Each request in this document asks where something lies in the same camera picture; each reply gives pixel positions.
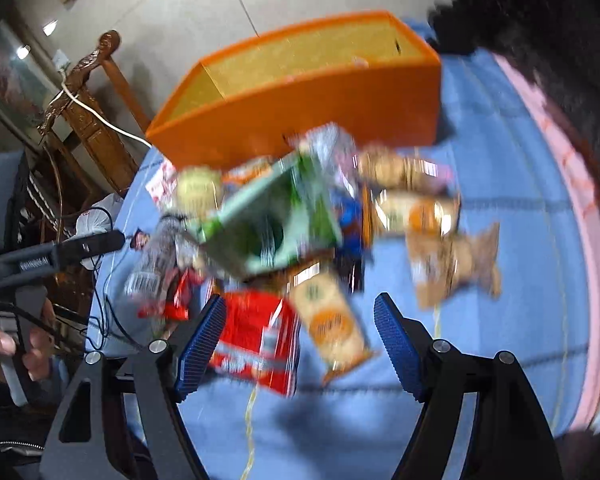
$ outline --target painting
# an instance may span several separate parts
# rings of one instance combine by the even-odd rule
[[[0,118],[33,143],[40,141],[36,127],[58,88],[46,77],[33,56],[20,59],[22,42],[0,22]]]

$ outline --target orange box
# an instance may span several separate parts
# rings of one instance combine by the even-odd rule
[[[424,146],[436,137],[440,71],[389,12],[300,23],[201,59],[147,137],[177,168],[221,170],[283,156],[289,136],[331,121],[359,146]]]

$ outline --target silver bolt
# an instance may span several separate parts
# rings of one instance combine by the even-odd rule
[[[445,353],[449,352],[449,350],[451,350],[451,345],[449,344],[449,341],[445,341],[444,339],[436,339],[433,342],[433,349],[436,352],[445,354]]]
[[[100,352],[89,352],[85,355],[84,360],[87,361],[88,365],[94,365],[100,360]]]
[[[500,362],[503,362],[506,365],[512,365],[513,361],[516,360],[515,357],[513,357],[513,354],[511,352],[500,352],[500,354],[498,354],[498,359],[500,359]]]
[[[149,344],[149,352],[159,354],[167,348],[167,342],[164,339],[156,339]]]

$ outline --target beige floor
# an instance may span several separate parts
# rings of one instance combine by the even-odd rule
[[[198,58],[235,41],[352,10],[388,9],[400,17],[424,19],[435,1],[439,0],[75,0],[63,6],[58,0],[17,0],[17,6],[47,49],[60,48],[73,62],[93,49],[101,33],[115,28],[122,36],[115,59],[154,114]],[[58,26],[46,38],[42,26],[51,20],[58,20]],[[90,85],[106,94],[113,119],[132,128],[106,82],[95,76]]]

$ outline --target blue tablecloth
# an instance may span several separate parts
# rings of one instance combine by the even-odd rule
[[[421,34],[425,27],[414,27]],[[440,142],[423,155],[454,170],[462,195],[460,228],[476,234],[500,222],[498,266],[502,296],[493,301],[475,287],[459,291],[439,313],[416,306],[401,239],[380,239],[366,266],[365,291],[351,298],[370,346],[381,351],[328,388],[324,366],[301,331],[298,391],[283,399],[260,390],[253,409],[251,479],[389,479],[404,452],[420,405],[404,393],[373,324],[376,295],[388,292],[403,315],[421,320],[433,335],[461,351],[492,357],[512,351],[522,362],[554,434],[572,421],[584,381],[589,308],[584,258],[571,203],[540,131],[505,75],[483,50],[471,57],[443,57]],[[146,156],[116,228],[151,232],[158,220],[144,185],[162,156]],[[103,260],[97,290],[114,308],[138,258],[125,248]],[[92,315],[99,316],[94,302]],[[148,341],[144,321],[117,310],[136,338]],[[439,316],[438,324],[434,318]],[[97,330],[90,337],[98,339]],[[109,355],[131,349],[110,338]],[[248,460],[245,410],[252,386],[214,380],[180,407],[184,424],[216,480],[240,478]],[[458,478],[468,445],[475,398],[466,396],[445,477]],[[137,413],[128,408],[139,430]]]

